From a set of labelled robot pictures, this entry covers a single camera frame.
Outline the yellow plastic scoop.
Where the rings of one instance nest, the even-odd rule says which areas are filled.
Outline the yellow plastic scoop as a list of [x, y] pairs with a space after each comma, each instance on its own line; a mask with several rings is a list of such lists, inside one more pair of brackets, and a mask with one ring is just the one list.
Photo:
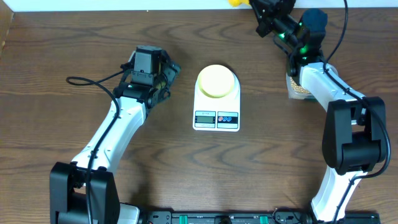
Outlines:
[[232, 6], [232, 7], [238, 7], [238, 6], [249, 6], [250, 5], [250, 0], [228, 0], [228, 3]]

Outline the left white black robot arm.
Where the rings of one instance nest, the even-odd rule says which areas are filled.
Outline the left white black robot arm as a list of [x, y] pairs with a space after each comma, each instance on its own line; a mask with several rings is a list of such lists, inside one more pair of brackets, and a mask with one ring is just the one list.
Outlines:
[[120, 202], [114, 175], [134, 133], [169, 98], [179, 73], [164, 49], [137, 46], [121, 65], [119, 85], [107, 92], [111, 106], [95, 135], [71, 162], [50, 171], [51, 223], [142, 223], [138, 207]]

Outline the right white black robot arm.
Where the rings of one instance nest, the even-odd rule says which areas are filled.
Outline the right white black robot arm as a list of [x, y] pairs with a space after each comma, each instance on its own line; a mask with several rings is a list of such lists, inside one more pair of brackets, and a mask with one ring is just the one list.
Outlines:
[[324, 56], [322, 42], [328, 16], [306, 10], [299, 20], [291, 16], [293, 1], [249, 0], [258, 22], [257, 33], [274, 35], [287, 55], [287, 75], [316, 99], [326, 111], [322, 153], [326, 172], [307, 213], [295, 223], [379, 223], [376, 213], [346, 213], [356, 186], [381, 175], [391, 161], [384, 101], [352, 89]]

